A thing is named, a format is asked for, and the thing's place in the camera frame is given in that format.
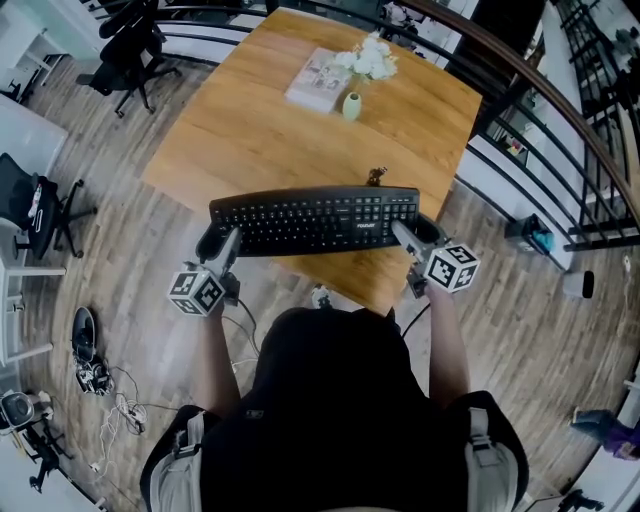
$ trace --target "black office chair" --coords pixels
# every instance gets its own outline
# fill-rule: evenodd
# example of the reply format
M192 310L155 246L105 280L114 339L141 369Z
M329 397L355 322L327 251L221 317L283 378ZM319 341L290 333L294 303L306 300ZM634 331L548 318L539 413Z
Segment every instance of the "black office chair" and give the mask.
M154 22L157 9L158 0L131 0L118 14L105 21L100 26L100 37L113 38L100 52L103 64L95 74L82 74L76 79L77 84L88 85L104 96L113 91L127 91L115 110L120 118L124 117L122 106L136 89L140 91L144 107L150 114L155 112L147 100L146 82L169 73L182 76L175 67L155 71L164 60L161 57L164 38ZM153 57L147 67L140 57L144 50Z
M57 196L58 185L47 178L30 175L24 172L7 153L0 155L0 217L13 222L29 234L29 243L18 243L13 239L14 256L18 257L21 249L31 249L36 259L42 259L55 234L53 248L61 250L60 238L65 236L69 242L71 253L76 258L82 258L84 253L77 251L73 245L73 238L69 224L74 220L95 215L97 208L91 208L81 213L71 214L71 205L76 190L84 186L82 180L73 184L68 197L60 200ZM29 217L29 210L33 204L34 194L38 185L42 186L42 193L34 217Z

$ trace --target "wooden table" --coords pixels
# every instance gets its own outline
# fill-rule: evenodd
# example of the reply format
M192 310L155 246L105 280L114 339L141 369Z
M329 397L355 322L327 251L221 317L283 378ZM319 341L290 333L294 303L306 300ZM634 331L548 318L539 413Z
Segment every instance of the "wooden table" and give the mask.
M453 76L392 46L398 73L363 91L356 122L314 112L284 93L316 47L348 50L366 34L280 8L211 74L184 109L143 179L208 216L212 199L261 190L364 185L416 187L436 218L455 175L480 96ZM372 311L400 295L411 258L401 248L290 256L278 261Z

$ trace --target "white desk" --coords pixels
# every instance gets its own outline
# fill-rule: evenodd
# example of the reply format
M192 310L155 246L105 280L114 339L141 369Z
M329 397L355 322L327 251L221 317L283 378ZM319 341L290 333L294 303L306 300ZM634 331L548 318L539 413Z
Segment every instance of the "white desk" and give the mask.
M49 342L29 350L11 353L9 344L14 336L9 336L8 316L19 313L10 312L9 309L12 309L10 308L12 303L21 300L21 296L9 296L9 279L11 277L63 276L66 273L67 271L64 268L9 266L5 264L0 254L0 363L3 366L14 361L19 361L20 359L42 354L53 348L53 344Z

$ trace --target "shoe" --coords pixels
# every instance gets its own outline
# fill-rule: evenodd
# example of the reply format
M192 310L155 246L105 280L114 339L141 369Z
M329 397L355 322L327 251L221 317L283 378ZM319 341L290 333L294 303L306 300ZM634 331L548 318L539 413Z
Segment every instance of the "shoe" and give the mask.
M317 284L311 292L311 304L313 309L331 309L331 298L329 290L324 285Z

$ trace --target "book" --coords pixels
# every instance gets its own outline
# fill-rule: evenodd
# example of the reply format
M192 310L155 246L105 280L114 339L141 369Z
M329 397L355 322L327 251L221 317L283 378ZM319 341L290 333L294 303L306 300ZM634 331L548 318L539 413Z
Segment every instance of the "book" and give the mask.
M333 64L336 53L316 48L287 89L288 101L325 114L351 80L351 72Z

